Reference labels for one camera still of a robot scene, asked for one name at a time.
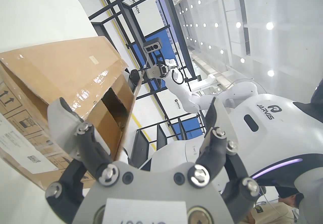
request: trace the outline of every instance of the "patch on sleeve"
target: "patch on sleeve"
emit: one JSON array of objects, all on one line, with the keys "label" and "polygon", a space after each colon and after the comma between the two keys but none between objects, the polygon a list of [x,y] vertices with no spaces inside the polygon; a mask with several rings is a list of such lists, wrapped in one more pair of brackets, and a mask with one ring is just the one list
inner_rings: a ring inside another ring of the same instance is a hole
[{"label": "patch on sleeve", "polygon": [[256,209],[257,213],[263,212],[263,209],[261,208],[261,206],[255,206],[255,209]]}]

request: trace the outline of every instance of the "beige shirt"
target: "beige shirt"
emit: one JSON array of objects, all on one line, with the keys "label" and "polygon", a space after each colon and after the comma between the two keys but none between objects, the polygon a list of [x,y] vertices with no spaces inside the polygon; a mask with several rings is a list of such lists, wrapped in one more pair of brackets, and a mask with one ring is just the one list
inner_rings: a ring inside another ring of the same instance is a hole
[{"label": "beige shirt", "polygon": [[[251,209],[251,215],[255,219],[255,224],[293,224],[293,208],[285,203],[272,203],[271,205],[258,205]],[[246,219],[240,224],[248,223]]]}]

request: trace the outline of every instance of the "yellow floor line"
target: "yellow floor line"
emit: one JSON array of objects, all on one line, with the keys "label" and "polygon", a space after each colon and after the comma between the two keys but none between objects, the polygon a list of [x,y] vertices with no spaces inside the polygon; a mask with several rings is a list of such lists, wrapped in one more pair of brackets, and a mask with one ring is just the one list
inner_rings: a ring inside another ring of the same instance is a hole
[{"label": "yellow floor line", "polygon": [[[103,6],[106,6],[106,3],[104,2],[104,0],[100,0],[101,1],[101,3],[102,3],[102,5]],[[126,48],[126,50],[128,51],[128,54],[129,54],[129,56],[130,56],[130,58],[131,58],[131,60],[132,60],[132,62],[133,62],[133,64],[134,64],[134,66],[136,67],[136,69],[139,69],[139,66],[137,65],[137,63],[136,63],[136,61],[135,61],[135,59],[134,59],[134,56],[133,56],[133,54],[132,54],[132,52],[126,47],[126,42],[125,42],[125,40],[123,39],[123,36],[121,35],[121,33],[120,33],[120,31],[119,31],[119,28],[117,27],[117,25],[116,25],[116,23],[115,23],[115,21],[114,20],[112,20],[112,23],[113,23],[113,25],[114,25],[114,27],[115,27],[115,29],[116,29],[116,31],[117,31],[117,33],[118,33],[118,35],[119,35],[119,37],[120,37],[120,39],[121,39],[121,41],[122,41],[122,43],[124,44],[124,47]],[[159,111],[159,114],[162,116],[162,118],[163,118],[163,114],[162,114],[162,111],[161,111],[161,109],[160,109],[160,107],[159,107],[159,105],[158,105],[158,103],[157,103],[157,101],[155,100],[155,98],[153,98],[153,102],[154,102],[154,104],[156,105],[156,107],[157,107],[157,110]],[[132,115],[131,115],[131,117],[132,117],[132,119],[134,120],[134,122],[137,124],[137,126],[138,126],[138,128],[142,128],[142,125],[140,124],[140,122],[138,121],[138,119],[136,118],[136,116],[132,113]],[[142,131],[143,132],[143,134],[146,136],[146,138],[149,140],[149,141],[151,141],[151,139],[150,139],[150,137],[148,136],[148,134],[143,130]],[[152,143],[151,144],[152,145],[152,148],[156,151],[156,146],[155,146],[155,143]]]}]

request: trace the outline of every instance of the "hair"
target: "hair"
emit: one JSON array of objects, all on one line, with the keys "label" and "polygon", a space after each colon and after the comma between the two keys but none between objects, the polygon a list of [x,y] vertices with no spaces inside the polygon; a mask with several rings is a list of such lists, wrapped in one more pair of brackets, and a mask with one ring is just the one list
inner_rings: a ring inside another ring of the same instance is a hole
[{"label": "hair", "polygon": [[303,195],[302,193],[298,193],[298,194],[296,194],[296,196],[295,196],[295,206],[296,206],[297,208],[299,208],[299,207],[300,207],[300,203],[301,203],[301,201],[303,200],[303,198],[304,198],[304,195]]}]

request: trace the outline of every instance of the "barcode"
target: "barcode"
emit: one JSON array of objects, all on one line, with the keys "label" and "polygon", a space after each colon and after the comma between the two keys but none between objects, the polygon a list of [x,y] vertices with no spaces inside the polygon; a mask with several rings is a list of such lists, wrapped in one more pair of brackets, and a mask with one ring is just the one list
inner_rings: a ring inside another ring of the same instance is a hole
[{"label": "barcode", "polygon": [[31,160],[33,163],[40,162],[40,160],[36,156],[28,156],[28,159]]}]

